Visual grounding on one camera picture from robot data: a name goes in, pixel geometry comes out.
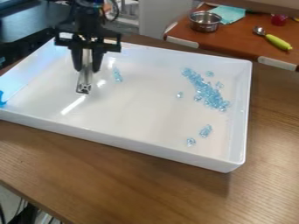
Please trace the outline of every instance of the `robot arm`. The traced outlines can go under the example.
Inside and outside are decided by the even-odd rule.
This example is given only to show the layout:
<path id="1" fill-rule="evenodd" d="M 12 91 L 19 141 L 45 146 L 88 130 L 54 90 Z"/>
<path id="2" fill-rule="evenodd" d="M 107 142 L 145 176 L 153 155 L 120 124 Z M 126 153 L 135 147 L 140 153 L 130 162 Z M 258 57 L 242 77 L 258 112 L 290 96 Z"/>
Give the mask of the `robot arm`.
<path id="1" fill-rule="evenodd" d="M 116 19 L 118 6 L 115 1 L 113 3 Z M 91 91 L 93 73 L 100 70 L 104 53 L 121 51 L 122 35 L 102 26 L 108 20 L 103 7 L 103 0 L 74 0 L 69 18 L 55 28 L 55 45 L 67 46 L 71 50 L 73 66 L 80 73 L 78 93 L 89 94 Z M 73 36 L 62 38 L 61 33 Z"/>

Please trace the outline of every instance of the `blue glass bead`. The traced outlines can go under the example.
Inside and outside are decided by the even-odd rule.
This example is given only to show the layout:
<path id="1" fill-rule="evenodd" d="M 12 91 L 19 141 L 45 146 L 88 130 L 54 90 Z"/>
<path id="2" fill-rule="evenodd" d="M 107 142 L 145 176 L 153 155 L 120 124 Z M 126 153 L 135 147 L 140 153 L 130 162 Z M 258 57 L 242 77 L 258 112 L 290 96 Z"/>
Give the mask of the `blue glass bead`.
<path id="1" fill-rule="evenodd" d="M 210 124 L 207 124 L 201 131 L 199 131 L 199 135 L 201 135 L 202 137 L 208 137 L 211 132 L 212 126 Z"/>
<path id="2" fill-rule="evenodd" d="M 183 92 L 178 92 L 177 93 L 177 98 L 182 98 L 184 96 L 184 93 Z"/>
<path id="3" fill-rule="evenodd" d="M 187 146 L 191 147 L 196 144 L 196 141 L 193 137 L 187 138 Z"/>

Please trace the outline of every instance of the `cable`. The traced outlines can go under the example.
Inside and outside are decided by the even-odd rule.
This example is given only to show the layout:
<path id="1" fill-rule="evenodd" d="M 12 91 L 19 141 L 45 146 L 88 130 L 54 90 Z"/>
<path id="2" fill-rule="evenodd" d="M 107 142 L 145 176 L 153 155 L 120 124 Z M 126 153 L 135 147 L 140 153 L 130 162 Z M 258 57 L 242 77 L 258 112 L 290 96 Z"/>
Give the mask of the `cable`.
<path id="1" fill-rule="evenodd" d="M 22 202 L 23 202 L 23 199 L 21 198 L 20 201 L 18 202 L 17 211 L 16 211 L 15 215 L 13 216 L 13 218 L 16 217 L 18 212 L 20 211 Z"/>
<path id="2" fill-rule="evenodd" d="M 48 224 L 53 224 L 53 222 L 54 222 L 54 217 L 52 217 L 52 218 L 49 220 Z"/>
<path id="3" fill-rule="evenodd" d="M 49 217 L 49 214 L 47 213 L 47 214 L 44 216 L 43 220 L 42 220 L 40 223 L 41 223 L 41 224 L 45 224 L 45 221 L 47 220 L 48 217 Z"/>
<path id="4" fill-rule="evenodd" d="M 5 216 L 4 216 L 4 211 L 2 209 L 2 206 L 0 204 L 0 221 L 2 224 L 6 224 Z"/>

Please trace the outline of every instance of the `wooden table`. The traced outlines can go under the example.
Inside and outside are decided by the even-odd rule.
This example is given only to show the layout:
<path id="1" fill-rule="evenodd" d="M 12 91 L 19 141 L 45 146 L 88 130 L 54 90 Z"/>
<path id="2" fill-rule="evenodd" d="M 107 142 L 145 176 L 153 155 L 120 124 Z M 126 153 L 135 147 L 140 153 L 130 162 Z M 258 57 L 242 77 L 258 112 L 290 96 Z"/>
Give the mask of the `wooden table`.
<path id="1" fill-rule="evenodd" d="M 297 73 L 254 63 L 247 162 L 229 174 L 1 121 L 1 183 L 67 223 L 297 224 L 298 95 Z"/>
<path id="2" fill-rule="evenodd" d="M 195 11 L 208 11 L 212 7 L 203 5 Z M 253 34 L 253 28 L 262 26 L 293 46 L 285 52 L 271 45 L 265 38 Z M 262 64 L 299 72 L 299 23 L 288 19 L 284 26 L 271 24 L 269 14 L 250 14 L 233 24 L 221 24 L 216 32 L 203 33 L 190 28 L 188 16 L 182 17 L 176 25 L 164 34 L 169 42 L 226 53 L 234 57 L 255 60 Z"/>

